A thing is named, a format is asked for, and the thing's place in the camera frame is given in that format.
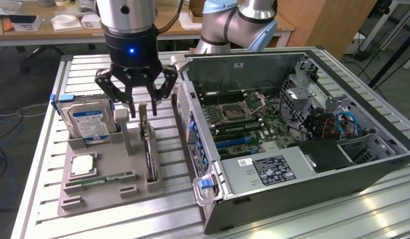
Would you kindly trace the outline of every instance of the blue hard drive label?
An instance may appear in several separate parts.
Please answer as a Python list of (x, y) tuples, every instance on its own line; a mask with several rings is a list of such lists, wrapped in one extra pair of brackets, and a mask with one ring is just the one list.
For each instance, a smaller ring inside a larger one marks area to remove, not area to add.
[(296, 178), (283, 155), (255, 160), (252, 163), (266, 186)]
[(101, 140), (108, 137), (109, 132), (101, 118), (101, 111), (73, 113), (77, 130), (85, 140)]

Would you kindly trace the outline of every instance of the aluminum table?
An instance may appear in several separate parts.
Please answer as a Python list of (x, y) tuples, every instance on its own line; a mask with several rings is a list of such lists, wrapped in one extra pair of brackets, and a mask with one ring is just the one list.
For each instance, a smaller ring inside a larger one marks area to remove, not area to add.
[[(342, 66), (316, 48), (312, 49), (343, 80), (351, 85), (382, 115), (410, 138), (410, 123), (383, 99)], [(169, 64), (174, 54), (160, 53), (163, 64)], [(99, 68), (109, 66), (107, 55), (63, 56), (52, 92), (59, 94), (99, 94), (93, 82)], [(322, 84), (330, 85), (330, 93), (339, 91), (336, 85), (320, 77)], [(133, 89), (133, 100), (149, 101), (144, 88)], [(276, 217), (234, 228), (215, 235), (204, 235), (199, 208), (191, 189), (186, 159), (183, 156), (171, 101), (157, 106), (157, 116), (148, 109), (148, 120), (156, 129), (159, 157), (165, 193), (156, 199), (116, 208), (100, 210), (67, 218), (57, 217), (57, 198), (63, 175), (64, 153), (68, 131), (48, 106), (41, 128), (32, 168), (12, 231), (12, 239), (89, 239), (89, 238), (159, 238), (159, 239), (272, 239), (272, 238), (398, 238), (410, 237), (410, 165), (393, 172), (363, 192), (338, 198), (322, 204), (299, 209)], [(137, 127), (131, 119), (128, 127)]]

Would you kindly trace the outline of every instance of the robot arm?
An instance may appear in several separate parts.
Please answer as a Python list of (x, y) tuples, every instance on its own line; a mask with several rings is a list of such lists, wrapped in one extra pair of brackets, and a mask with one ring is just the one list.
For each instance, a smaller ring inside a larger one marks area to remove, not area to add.
[(230, 42), (262, 51), (275, 33), (276, 0), (207, 0), (196, 53), (230, 52)]
[[(132, 117), (132, 87), (145, 86), (151, 96), (152, 113), (156, 115), (156, 104), (161, 98), (168, 98), (178, 78), (175, 67), (163, 66), (159, 61), (156, 41), (157, 35), (174, 25), (182, 5), (183, 0), (168, 25), (157, 29), (153, 25), (153, 0), (96, 0), (112, 63), (109, 69), (97, 71), (95, 81), (112, 101), (129, 107)], [(160, 73), (164, 83), (157, 89), (153, 81)], [(115, 87), (112, 76), (124, 84), (124, 92)]]

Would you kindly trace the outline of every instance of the green circuit board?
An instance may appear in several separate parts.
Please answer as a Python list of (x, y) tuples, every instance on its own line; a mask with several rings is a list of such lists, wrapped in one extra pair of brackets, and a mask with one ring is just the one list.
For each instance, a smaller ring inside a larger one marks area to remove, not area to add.
[[(295, 142), (274, 103), (258, 92), (242, 102), (202, 105), (222, 159), (287, 148)], [(230, 145), (247, 139), (246, 143)]]

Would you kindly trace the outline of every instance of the motherboard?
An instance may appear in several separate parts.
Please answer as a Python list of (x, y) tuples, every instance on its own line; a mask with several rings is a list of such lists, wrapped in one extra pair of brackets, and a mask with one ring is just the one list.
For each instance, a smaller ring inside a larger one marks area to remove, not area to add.
[(262, 92), (200, 93), (200, 103), (220, 159), (283, 149), (295, 142), (275, 102)]

